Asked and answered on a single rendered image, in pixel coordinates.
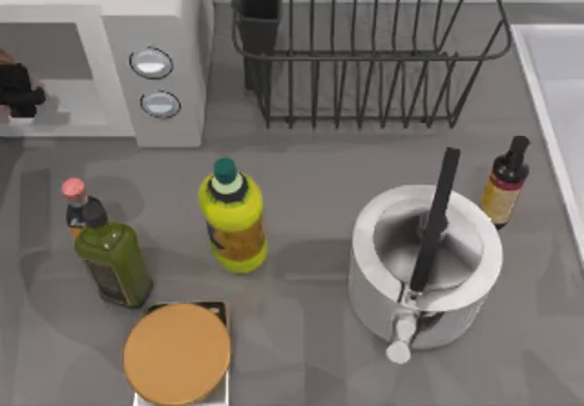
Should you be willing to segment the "yellow bottle with green cap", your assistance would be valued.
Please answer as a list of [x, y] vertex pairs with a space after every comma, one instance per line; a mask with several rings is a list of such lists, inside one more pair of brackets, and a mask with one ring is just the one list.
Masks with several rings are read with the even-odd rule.
[[224, 269], [248, 274], [266, 260], [264, 197], [255, 180], [231, 158], [214, 162], [200, 184], [198, 200], [212, 253]]

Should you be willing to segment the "green bottle with black cap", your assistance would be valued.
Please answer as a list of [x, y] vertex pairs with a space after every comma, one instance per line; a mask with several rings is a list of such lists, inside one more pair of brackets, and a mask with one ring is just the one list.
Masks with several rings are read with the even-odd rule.
[[100, 202], [86, 203], [81, 216], [85, 225], [74, 248], [100, 297], [126, 308], [141, 307], [153, 288], [153, 281], [137, 233], [127, 224], [111, 221]]

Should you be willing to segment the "black cutlery holder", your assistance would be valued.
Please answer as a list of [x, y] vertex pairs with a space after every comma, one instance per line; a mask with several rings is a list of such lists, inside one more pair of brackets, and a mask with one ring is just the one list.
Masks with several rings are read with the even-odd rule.
[[255, 56], [272, 55], [276, 48], [281, 5], [282, 0], [232, 0], [242, 43], [246, 90], [258, 90]]

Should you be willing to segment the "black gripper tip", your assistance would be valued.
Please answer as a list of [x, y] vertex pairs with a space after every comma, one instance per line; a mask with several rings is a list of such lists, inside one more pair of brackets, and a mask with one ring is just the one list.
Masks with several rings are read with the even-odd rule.
[[0, 106], [16, 119], [33, 119], [37, 107], [47, 99], [42, 87], [33, 87], [27, 68], [21, 63], [0, 64]]

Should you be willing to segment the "brown bottle with yellow label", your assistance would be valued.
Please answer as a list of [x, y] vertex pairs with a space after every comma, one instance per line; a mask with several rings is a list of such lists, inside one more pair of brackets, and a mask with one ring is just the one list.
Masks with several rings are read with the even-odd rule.
[[493, 161], [480, 206], [497, 230], [509, 223], [529, 175], [529, 166], [525, 161], [529, 145], [527, 136], [514, 136], [509, 149]]

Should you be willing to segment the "round grey microwave knob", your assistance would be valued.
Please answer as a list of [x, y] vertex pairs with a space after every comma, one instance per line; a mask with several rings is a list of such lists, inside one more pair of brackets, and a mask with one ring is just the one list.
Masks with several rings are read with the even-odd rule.
[[157, 47], [146, 47], [132, 52], [129, 63], [134, 73], [146, 79], [166, 78], [174, 69], [171, 56]]
[[182, 105], [179, 99], [168, 91], [154, 91], [140, 99], [142, 111], [155, 119], [171, 119], [178, 115]]

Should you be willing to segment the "pale microwave oven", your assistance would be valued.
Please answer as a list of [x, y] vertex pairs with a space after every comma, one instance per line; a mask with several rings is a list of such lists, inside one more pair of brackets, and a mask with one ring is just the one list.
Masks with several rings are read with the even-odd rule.
[[[0, 107], [0, 137], [129, 137], [146, 148], [200, 145], [214, 34], [211, 5], [188, 5], [176, 16], [105, 16], [96, 5], [0, 5], [0, 49], [23, 63], [47, 99], [33, 119]], [[173, 72], [141, 78], [132, 52], [157, 47]], [[146, 115], [141, 96], [168, 91], [178, 115]]]

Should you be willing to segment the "white sink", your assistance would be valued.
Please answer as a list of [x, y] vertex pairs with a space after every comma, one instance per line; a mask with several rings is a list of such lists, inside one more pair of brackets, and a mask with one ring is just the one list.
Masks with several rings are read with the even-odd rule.
[[584, 24], [511, 30], [584, 269]]

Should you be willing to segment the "dark bottle with pink cap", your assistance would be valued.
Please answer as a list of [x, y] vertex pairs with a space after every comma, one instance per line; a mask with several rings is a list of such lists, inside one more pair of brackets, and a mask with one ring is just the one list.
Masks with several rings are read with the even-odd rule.
[[68, 178], [61, 185], [61, 192], [68, 202], [66, 223], [73, 238], [77, 238], [86, 226], [83, 210], [89, 203], [100, 203], [95, 196], [88, 195], [85, 183], [76, 177]]

